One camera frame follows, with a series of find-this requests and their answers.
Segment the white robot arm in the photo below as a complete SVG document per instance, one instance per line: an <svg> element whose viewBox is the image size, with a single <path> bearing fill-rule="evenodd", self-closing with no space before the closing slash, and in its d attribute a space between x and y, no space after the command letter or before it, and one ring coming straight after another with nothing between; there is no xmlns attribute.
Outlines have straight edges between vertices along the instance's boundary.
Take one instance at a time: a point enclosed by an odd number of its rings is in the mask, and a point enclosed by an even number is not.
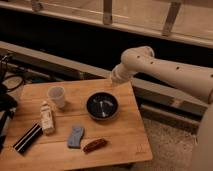
<svg viewBox="0 0 213 171"><path fill-rule="evenodd" d="M114 83L145 73L201 101L209 107L202 117L189 171L213 171L213 68L157 59L149 46L129 48L111 71Z"/></svg>

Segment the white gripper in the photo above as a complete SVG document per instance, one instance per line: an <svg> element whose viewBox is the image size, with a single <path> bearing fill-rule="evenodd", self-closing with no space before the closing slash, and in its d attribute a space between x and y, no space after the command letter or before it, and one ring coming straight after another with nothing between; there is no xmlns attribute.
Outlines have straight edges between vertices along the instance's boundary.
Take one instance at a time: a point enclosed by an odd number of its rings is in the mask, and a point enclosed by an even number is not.
<svg viewBox="0 0 213 171"><path fill-rule="evenodd" d="M118 64L110 73L110 79L113 83L123 84L133 77L134 73L129 71L123 64Z"/></svg>

